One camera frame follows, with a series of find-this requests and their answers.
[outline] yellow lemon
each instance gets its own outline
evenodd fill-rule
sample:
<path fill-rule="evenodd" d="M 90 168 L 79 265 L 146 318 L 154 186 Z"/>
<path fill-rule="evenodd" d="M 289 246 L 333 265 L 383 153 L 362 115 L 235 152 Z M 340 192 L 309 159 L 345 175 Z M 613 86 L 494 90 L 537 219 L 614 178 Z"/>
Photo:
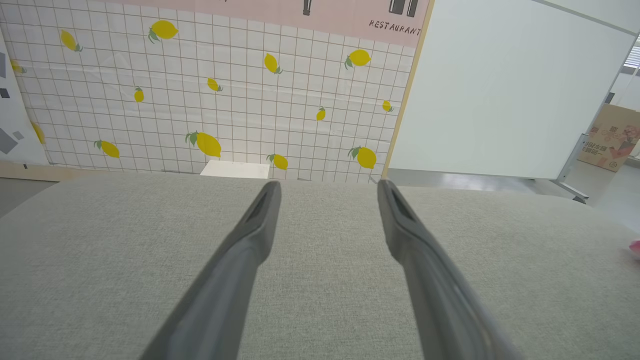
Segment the yellow lemon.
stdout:
<path fill-rule="evenodd" d="M 369 61 L 371 61 L 369 53 L 362 49 L 358 49 L 352 52 L 351 55 L 347 56 L 347 60 L 344 60 L 344 68 L 349 69 L 347 66 L 353 67 L 354 65 L 364 66 L 367 65 Z"/>
<path fill-rule="evenodd" d="M 21 67 L 20 64 L 18 64 L 18 62 L 15 60 L 11 60 L 11 68 L 13 69 L 13 71 L 19 72 L 21 74 L 24 74 L 25 72 L 27 72 L 27 69 L 25 69 L 24 67 Z"/>
<path fill-rule="evenodd" d="M 158 37 L 160 37 L 168 40 L 173 38 L 177 33 L 178 29 L 176 29 L 171 22 L 168 22 L 167 20 L 160 20 L 151 25 L 147 38 L 149 39 L 149 41 L 151 41 L 152 44 L 155 44 L 152 39 L 160 41 L 160 39 L 158 39 Z"/>
<path fill-rule="evenodd" d="M 62 30 L 62 32 L 60 32 L 60 40 L 62 40 L 62 44 L 65 44 L 66 47 L 68 47 L 70 50 L 73 50 L 77 53 L 82 51 L 82 49 L 84 49 L 83 47 L 80 46 L 80 44 L 76 44 L 76 40 L 74 39 L 74 36 L 71 35 L 70 33 L 67 33 L 65 30 Z"/>
<path fill-rule="evenodd" d="M 204 152 L 205 155 L 215 156 L 217 158 L 220 157 L 220 151 L 222 148 L 220 147 L 220 143 L 216 140 L 215 137 L 205 134 L 199 133 L 195 131 L 193 133 L 188 133 L 184 138 L 184 141 L 187 142 L 189 140 L 192 145 L 198 144 L 200 151 Z"/>
<path fill-rule="evenodd" d="M 386 101 L 382 103 L 382 108 L 386 111 L 386 112 L 390 112 L 394 110 L 394 107 L 391 106 L 391 103 Z"/>
<path fill-rule="evenodd" d="M 93 146 L 98 147 L 98 149 L 102 149 L 105 154 L 111 156 L 112 158 L 120 158 L 120 150 L 110 142 L 98 140 L 93 142 Z"/>
<path fill-rule="evenodd" d="M 218 82 L 216 82 L 212 78 L 209 78 L 207 80 L 207 85 L 209 85 L 209 88 L 211 88 L 211 90 L 213 91 L 222 91 L 222 86 L 218 85 Z"/>
<path fill-rule="evenodd" d="M 40 129 L 40 126 L 33 121 L 31 122 L 31 126 L 33 126 L 33 129 L 36 131 L 36 135 L 38 135 L 38 140 L 40 140 L 40 143 L 45 143 L 44 133 L 42 132 L 42 129 Z"/>
<path fill-rule="evenodd" d="M 318 111 L 318 113 L 316 114 L 316 120 L 320 121 L 320 120 L 324 120 L 324 117 L 326 116 L 326 111 L 324 110 L 324 108 L 322 106 L 320 106 L 320 111 Z"/>
<path fill-rule="evenodd" d="M 287 167 L 289 166 L 289 162 L 287 161 L 287 158 L 285 158 L 282 155 L 278 155 L 278 154 L 267 155 L 267 159 L 269 159 L 269 161 L 273 161 L 273 164 L 276 166 L 276 168 L 279 168 L 282 170 L 287 170 Z"/>
<path fill-rule="evenodd" d="M 349 150 L 349 155 L 354 159 L 358 156 L 358 162 L 361 167 L 373 168 L 373 165 L 376 164 L 376 153 L 366 147 L 354 147 Z"/>
<path fill-rule="evenodd" d="M 142 92 L 140 86 L 136 86 L 136 93 L 133 94 L 133 98 L 136 100 L 136 102 L 142 102 L 142 100 L 145 99 L 145 93 Z"/>
<path fill-rule="evenodd" d="M 278 66 L 278 61 L 273 55 L 267 53 L 267 56 L 264 57 L 264 66 L 267 70 L 271 71 L 274 74 L 281 74 L 282 69 Z"/>

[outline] black icon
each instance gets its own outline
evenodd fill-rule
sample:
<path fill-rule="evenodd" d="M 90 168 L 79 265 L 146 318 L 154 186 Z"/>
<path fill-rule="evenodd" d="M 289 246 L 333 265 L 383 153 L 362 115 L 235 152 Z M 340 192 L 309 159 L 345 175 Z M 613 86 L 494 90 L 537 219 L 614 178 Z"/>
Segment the black icon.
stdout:
<path fill-rule="evenodd" d="M 404 0 L 391 0 L 389 4 L 389 12 L 402 15 L 404 10 Z"/>
<path fill-rule="evenodd" d="M 415 15 L 415 9 L 418 7 L 418 0 L 409 0 L 409 7 L 406 10 L 406 15 L 413 17 Z"/>
<path fill-rule="evenodd" d="M 304 1 L 304 8 L 302 8 L 302 15 L 311 15 L 311 0 Z"/>
<path fill-rule="evenodd" d="M 415 9 L 418 7 L 418 0 L 409 0 L 409 6 L 406 9 L 406 15 L 415 16 Z M 391 0 L 389 3 L 389 12 L 402 15 L 404 12 L 404 0 Z"/>

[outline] white partition board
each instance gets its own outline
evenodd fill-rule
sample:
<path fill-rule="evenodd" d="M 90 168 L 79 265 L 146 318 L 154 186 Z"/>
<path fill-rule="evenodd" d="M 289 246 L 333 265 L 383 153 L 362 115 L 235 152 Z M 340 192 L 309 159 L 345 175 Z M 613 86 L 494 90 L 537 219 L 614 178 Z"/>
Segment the white partition board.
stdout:
<path fill-rule="evenodd" d="M 540 0 L 571 9 L 619 26 L 633 33 L 640 31 L 638 0 Z"/>
<path fill-rule="evenodd" d="M 634 41 L 531 0 L 436 1 L 389 167 L 555 179 Z"/>

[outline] gray cushion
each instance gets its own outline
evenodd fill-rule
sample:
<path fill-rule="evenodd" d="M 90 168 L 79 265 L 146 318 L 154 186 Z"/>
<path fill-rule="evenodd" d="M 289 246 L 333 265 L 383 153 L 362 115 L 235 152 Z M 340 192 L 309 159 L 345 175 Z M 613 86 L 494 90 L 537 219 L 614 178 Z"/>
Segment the gray cushion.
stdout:
<path fill-rule="evenodd" d="M 134 359 L 264 180 L 104 174 L 0 218 L 3 359 Z M 637 235 L 557 197 L 401 188 L 529 359 L 637 359 Z M 373 185 L 282 181 L 240 359 L 421 359 Z"/>

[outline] white backdrop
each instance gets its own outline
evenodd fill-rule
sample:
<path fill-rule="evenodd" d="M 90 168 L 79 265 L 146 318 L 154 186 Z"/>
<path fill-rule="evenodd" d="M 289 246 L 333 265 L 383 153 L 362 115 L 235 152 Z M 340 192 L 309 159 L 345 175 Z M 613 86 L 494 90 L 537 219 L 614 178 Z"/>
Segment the white backdrop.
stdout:
<path fill-rule="evenodd" d="M 6 89 L 9 95 L 9 98 L 0 98 L 0 161 L 48 165 L 44 148 L 24 109 L 2 33 L 0 53 L 4 57 L 4 61 L 0 60 L 0 66 L 4 62 L 4 71 L 0 70 L 0 75 L 4 75 L 0 76 L 0 88 Z"/>
<path fill-rule="evenodd" d="M 436 1 L 389 167 L 555 179 L 635 39 L 531 0 Z"/>

